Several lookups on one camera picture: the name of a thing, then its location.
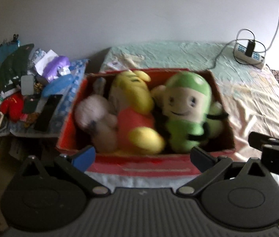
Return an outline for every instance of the purple balloon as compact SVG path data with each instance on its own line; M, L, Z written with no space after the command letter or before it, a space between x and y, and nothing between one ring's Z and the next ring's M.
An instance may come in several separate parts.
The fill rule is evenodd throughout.
M43 75L48 82L52 82L57 76L57 70L65 66L70 66L69 59L66 56L58 56L51 60L43 70Z

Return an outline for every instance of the box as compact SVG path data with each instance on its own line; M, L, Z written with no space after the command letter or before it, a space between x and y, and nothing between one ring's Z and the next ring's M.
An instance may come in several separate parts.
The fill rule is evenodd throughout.
M164 84L168 78L181 70L188 71L188 69L143 69L151 77L151 82L147 83L149 89ZM61 153L72 155L91 143L90 136L80 130L75 124L74 111L76 105L92 93L92 85L98 77L105 77L107 81L104 92L104 96L107 97L111 83L118 73L115 71L103 74L90 74L82 81L72 110L66 118L61 136L56 145ZM214 98L224 106L212 73L210 71L199 71L197 73L210 84ZM234 136L228 120L224 121L224 126L223 133L218 138L211 140L204 148L215 157L234 153ZM97 154L95 163L88 171L144 177L187 176L200 173L190 162L189 154L128 157Z

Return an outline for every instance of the white power strip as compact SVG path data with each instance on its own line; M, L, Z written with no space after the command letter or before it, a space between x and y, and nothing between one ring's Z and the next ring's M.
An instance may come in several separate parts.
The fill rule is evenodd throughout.
M265 58L256 52L253 52L252 56L248 57L245 55L246 49L246 47L237 43L235 48L235 57L259 69L263 69L265 64Z

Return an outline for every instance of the white wall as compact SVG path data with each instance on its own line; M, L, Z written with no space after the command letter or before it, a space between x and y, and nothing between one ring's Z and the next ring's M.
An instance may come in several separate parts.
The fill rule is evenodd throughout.
M279 0L0 0L0 42L18 33L22 44L94 58L95 70L99 51L129 42L227 42L249 28L268 45L278 9ZM279 34L267 63L279 69Z

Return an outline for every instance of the plush toy eye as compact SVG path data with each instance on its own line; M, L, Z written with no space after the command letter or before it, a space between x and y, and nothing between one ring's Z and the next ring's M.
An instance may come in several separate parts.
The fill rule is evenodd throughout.
M190 99L190 106L191 107L195 107L196 104L197 104L197 99L195 97L191 97L191 99Z
M169 105L170 106L174 105L174 98L173 97L169 97Z

